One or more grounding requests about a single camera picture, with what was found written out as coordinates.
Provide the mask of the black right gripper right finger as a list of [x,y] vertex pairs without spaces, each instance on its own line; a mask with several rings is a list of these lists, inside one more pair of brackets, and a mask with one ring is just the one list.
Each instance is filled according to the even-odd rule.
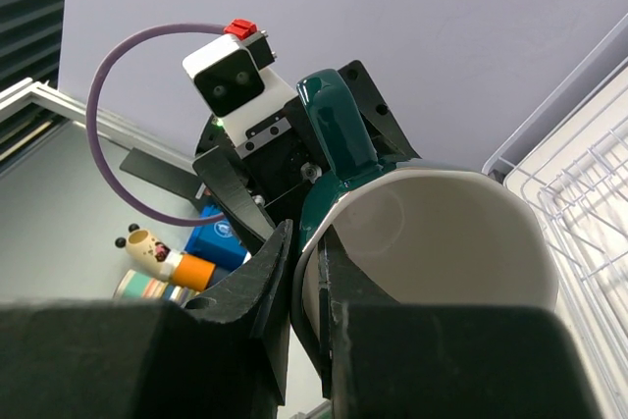
[[599,418],[565,326],[531,307],[402,304],[318,245],[320,371],[337,418]]

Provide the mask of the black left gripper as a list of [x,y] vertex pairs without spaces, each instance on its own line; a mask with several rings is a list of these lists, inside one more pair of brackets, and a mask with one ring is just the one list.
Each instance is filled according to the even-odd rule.
[[[377,153],[419,158],[363,63],[353,60],[339,73]],[[329,165],[297,97],[250,133],[246,147],[236,149],[217,120],[210,120],[192,168],[255,255],[279,223],[299,222],[305,197]]]

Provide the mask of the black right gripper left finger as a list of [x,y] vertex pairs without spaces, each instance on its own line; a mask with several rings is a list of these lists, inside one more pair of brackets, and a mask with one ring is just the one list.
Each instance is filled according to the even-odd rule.
[[293,225],[187,305],[1,307],[5,418],[273,418],[286,402]]

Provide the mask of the dark green ceramic mug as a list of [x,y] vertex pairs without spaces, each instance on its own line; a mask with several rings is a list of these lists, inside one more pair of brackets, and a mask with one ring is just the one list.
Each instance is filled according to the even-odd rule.
[[335,70],[302,79],[296,91],[330,165],[302,206],[291,295],[292,327],[316,369],[316,259],[328,231],[394,300],[555,308],[555,264],[520,197],[474,171],[379,154]]

